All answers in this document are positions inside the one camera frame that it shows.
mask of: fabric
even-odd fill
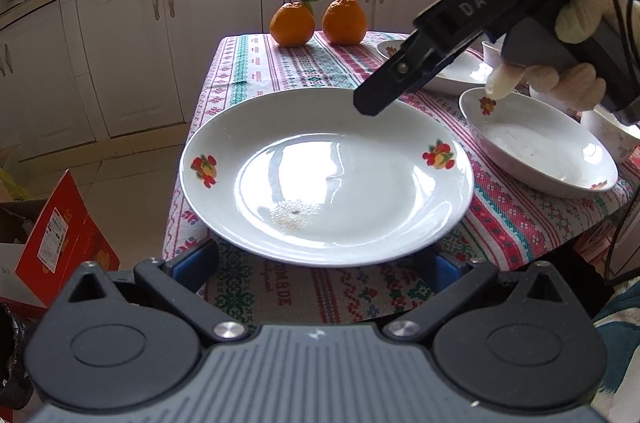
[[[190,136],[222,110],[248,98],[305,86],[355,88],[382,64],[377,44],[403,37],[369,32],[359,46],[342,48],[329,45],[316,32],[298,49],[280,48],[269,35],[224,38],[204,83]],[[489,161],[466,127],[456,98],[418,91],[403,100],[450,129],[471,161],[476,187],[471,207],[438,243],[460,260],[483,257],[503,270],[519,268],[619,209],[639,184],[638,166],[627,163],[610,192],[579,200],[547,196]],[[209,237],[220,243],[220,268],[202,293],[249,326],[264,321],[352,323],[412,309],[431,294],[411,258],[354,269],[312,269],[234,248],[194,215],[177,180],[163,257],[171,259]]]
[[[607,368],[592,405],[612,423],[640,421],[640,279],[620,289],[595,317]]]

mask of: cardboard box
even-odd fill
[[[120,265],[68,171],[48,200],[0,202],[0,301],[20,316],[40,318],[85,260]]]

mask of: striped tablecloth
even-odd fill
[[[357,47],[327,43],[316,32],[304,48],[282,49],[269,35],[222,40],[209,69],[190,136],[217,113],[241,101],[305,86],[355,88],[382,64],[376,46],[403,35],[368,33]],[[506,175],[479,149],[454,98],[419,91],[409,103],[448,127],[471,161],[476,189],[465,218],[440,246],[457,258],[484,257],[503,270],[516,269],[591,228],[625,204],[640,181],[628,162],[612,191],[579,200],[550,197]],[[163,256],[215,237],[191,212],[177,180]],[[354,269],[313,269],[272,262],[219,241],[220,269],[202,293],[231,316],[263,322],[352,323],[411,309],[428,287],[401,259]]]

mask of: gloved hand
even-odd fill
[[[626,16],[626,0],[620,1],[622,16]],[[596,31],[605,19],[620,32],[613,0],[571,0],[556,19],[556,35],[563,42],[579,44]],[[640,50],[640,13],[632,15],[634,40]],[[537,92],[544,92],[574,110],[591,110],[604,97],[606,82],[596,76],[591,64],[578,64],[558,74],[553,67],[531,66],[523,69],[503,62],[489,75],[485,89],[487,96],[500,99],[519,83],[529,82]]]

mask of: silver bolt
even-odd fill
[[[388,330],[395,337],[410,338],[420,332],[420,326],[411,320],[396,320],[389,324]]]
[[[231,340],[244,334],[244,326],[238,322],[220,322],[213,327],[213,333],[222,339]]]

